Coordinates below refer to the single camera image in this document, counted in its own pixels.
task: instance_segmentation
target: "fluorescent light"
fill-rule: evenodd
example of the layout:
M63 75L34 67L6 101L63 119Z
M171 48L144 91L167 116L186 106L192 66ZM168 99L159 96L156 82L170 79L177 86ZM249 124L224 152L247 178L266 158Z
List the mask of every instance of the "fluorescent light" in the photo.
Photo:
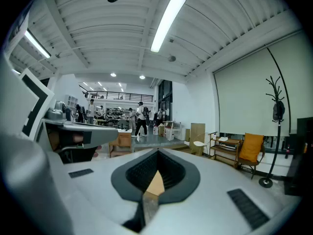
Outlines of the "fluorescent light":
M35 37L30 33L30 31L27 29L25 32L25 36L28 38L28 40L46 57L49 58L51 55L39 44L39 42L35 39Z
M20 75L21 73L16 71L15 69L12 69L12 71L14 71L15 73L17 73L18 75Z
M160 50L168 30L185 2L186 0L170 0L161 19L160 25L157 28L156 35L150 49L151 51L158 52Z

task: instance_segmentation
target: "coat rack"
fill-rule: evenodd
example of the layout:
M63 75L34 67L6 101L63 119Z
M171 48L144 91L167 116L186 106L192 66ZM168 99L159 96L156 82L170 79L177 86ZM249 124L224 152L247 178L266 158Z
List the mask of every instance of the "coat rack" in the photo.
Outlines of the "coat rack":
M276 107L277 107L277 116L278 116L278 120L277 121L274 121L272 120L273 122L278 122L278 133L277 133L277 143L276 143L276 149L275 149L275 155L274 155L274 159L273 159L273 163L270 167L270 170L269 170L269 173L268 175L265 177L265 178L261 178L259 180L259 184L265 188L271 188L272 185L273 185L273 181L271 179L269 179L271 177L271 173L273 171L273 168L274 168L274 165L275 165L275 161L276 161L276 157L277 157L277 153L278 153L278 148L279 148L279 140L280 140L280 123L282 121L284 121L282 118L283 118L283 113L280 112L280 101L282 99L284 99L285 97L282 97L282 98L279 98L279 94L282 92L281 90L279 91L279 86L278 86L278 89L276 88L276 83L277 81L280 79L280 77L278 77L278 79L276 80L276 82L274 83L273 81L273 78L272 76L270 76L270 79L271 81L269 81L268 79L266 79L270 85L273 86L274 88L274 94L275 95L272 95L272 94L267 94L266 95L269 95L269 96L272 96L272 100L276 103Z

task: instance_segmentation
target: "white cabinet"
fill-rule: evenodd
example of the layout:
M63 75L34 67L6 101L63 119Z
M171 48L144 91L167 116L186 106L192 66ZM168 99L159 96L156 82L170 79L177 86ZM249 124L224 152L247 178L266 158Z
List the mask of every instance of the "white cabinet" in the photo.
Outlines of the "white cabinet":
M67 95L65 95L64 103L65 103L66 107L70 107L72 109L75 109L76 105L78 103L78 99L67 94Z

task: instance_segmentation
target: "projector screen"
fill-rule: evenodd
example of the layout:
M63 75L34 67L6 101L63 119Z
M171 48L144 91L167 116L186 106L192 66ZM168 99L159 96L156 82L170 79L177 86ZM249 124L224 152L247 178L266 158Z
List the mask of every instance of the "projector screen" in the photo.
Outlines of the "projector screen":
M284 77L290 102L291 133L298 118L313 117L313 50L304 32L269 47Z
M220 132L232 134L252 133L265 136L277 136L278 123L272 122L274 101L273 87L266 78L274 82L280 76L269 51L263 49L237 63L215 73L220 105ZM288 103L280 78L277 87L285 97L284 121L281 124L281 136L289 135Z

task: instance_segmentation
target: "cardboard box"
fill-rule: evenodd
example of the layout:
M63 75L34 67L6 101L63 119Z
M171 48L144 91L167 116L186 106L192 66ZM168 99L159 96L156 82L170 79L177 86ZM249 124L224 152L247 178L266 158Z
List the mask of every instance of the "cardboard box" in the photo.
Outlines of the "cardboard box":
M159 126L158 127L158 135L163 136L163 134L164 134L164 126Z

